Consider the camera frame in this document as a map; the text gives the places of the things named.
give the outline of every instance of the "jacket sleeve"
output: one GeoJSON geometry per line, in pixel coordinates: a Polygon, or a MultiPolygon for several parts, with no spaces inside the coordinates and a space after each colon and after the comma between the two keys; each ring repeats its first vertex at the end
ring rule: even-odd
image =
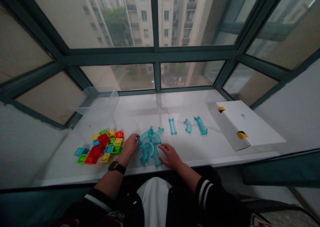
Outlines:
{"type": "Polygon", "coordinates": [[[54,227],[96,226],[101,222],[104,226],[117,226],[121,222],[121,213],[114,215],[114,204],[111,198],[92,189],[80,202],[71,204],[54,227]]]}
{"type": "Polygon", "coordinates": [[[225,226],[272,226],[265,218],[253,213],[240,200],[226,192],[221,185],[215,185],[205,178],[199,180],[195,196],[208,218],[218,218],[225,226]]]}

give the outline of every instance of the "toy block pile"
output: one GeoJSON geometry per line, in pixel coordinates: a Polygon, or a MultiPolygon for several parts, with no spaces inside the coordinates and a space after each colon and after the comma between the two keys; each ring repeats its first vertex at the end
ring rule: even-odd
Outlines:
{"type": "Polygon", "coordinates": [[[110,164],[114,155],[120,155],[124,145],[124,134],[122,131],[102,130],[92,136],[93,147],[78,148],[74,156],[78,156],[77,164],[96,164],[100,162],[110,164]]]}

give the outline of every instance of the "tree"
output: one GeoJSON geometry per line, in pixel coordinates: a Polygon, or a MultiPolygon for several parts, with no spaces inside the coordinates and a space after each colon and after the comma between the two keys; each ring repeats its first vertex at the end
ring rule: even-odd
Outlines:
{"type": "Polygon", "coordinates": [[[124,7],[101,9],[114,46],[132,45],[130,26],[124,7]]]}
{"type": "Polygon", "coordinates": [[[180,76],[185,76],[187,74],[187,68],[184,63],[178,63],[175,68],[175,73],[180,76]]]}

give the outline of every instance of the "watch face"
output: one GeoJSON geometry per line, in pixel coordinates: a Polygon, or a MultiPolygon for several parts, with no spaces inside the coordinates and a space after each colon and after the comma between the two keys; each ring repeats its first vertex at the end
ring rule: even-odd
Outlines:
{"type": "Polygon", "coordinates": [[[113,161],[110,166],[108,167],[108,170],[114,170],[114,168],[118,165],[117,161],[113,161]]]}

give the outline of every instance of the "white box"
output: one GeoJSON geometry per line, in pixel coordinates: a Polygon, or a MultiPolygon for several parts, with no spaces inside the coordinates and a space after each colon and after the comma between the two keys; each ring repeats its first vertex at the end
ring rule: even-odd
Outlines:
{"type": "Polygon", "coordinates": [[[210,114],[234,151],[286,142],[241,100],[217,102],[210,114]]]}

